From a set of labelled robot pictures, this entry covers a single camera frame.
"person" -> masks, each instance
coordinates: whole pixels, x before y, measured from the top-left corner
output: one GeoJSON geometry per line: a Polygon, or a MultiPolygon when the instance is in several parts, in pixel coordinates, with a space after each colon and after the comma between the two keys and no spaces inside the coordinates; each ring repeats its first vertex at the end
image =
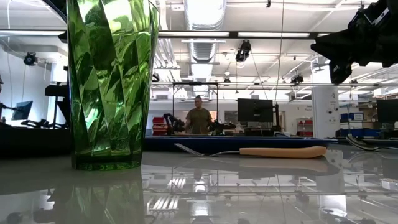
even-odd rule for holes
{"type": "Polygon", "coordinates": [[[185,130],[190,130],[190,134],[208,134],[208,126],[211,123],[211,114],[202,106],[200,96],[195,97],[195,108],[187,114],[185,130]]]}

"computer monitor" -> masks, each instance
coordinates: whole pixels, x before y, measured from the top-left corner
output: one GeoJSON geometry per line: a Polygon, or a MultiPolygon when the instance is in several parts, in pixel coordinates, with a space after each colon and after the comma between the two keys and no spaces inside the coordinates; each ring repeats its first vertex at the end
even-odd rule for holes
{"type": "Polygon", "coordinates": [[[398,121],[398,99],[377,100],[377,116],[380,123],[391,123],[398,121]]]}
{"type": "Polygon", "coordinates": [[[238,99],[238,121],[274,122],[272,100],[238,99]]]}
{"type": "Polygon", "coordinates": [[[30,109],[32,108],[33,101],[20,102],[16,105],[16,110],[12,114],[11,120],[26,120],[29,117],[30,109]]]}

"camera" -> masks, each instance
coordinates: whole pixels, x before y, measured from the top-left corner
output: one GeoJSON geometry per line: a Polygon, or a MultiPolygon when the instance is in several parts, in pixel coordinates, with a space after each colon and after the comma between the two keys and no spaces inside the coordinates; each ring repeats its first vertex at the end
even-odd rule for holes
{"type": "Polygon", "coordinates": [[[35,66],[39,62],[35,52],[28,52],[25,56],[24,63],[28,66],[35,66]]]}

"green glass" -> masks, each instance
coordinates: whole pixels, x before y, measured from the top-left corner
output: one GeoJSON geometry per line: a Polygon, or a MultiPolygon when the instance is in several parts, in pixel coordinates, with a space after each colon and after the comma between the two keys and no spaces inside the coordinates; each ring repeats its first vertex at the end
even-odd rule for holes
{"type": "Polygon", "coordinates": [[[68,0],[74,168],[141,164],[158,30],[148,0],[68,0]]]}

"olive t-shirt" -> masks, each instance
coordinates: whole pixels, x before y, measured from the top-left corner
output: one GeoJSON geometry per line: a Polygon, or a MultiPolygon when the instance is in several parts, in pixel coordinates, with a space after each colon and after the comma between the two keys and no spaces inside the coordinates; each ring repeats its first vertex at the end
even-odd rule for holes
{"type": "Polygon", "coordinates": [[[194,108],[188,112],[187,119],[191,121],[188,127],[191,134],[208,134],[207,126],[211,123],[208,110],[194,108]]]}

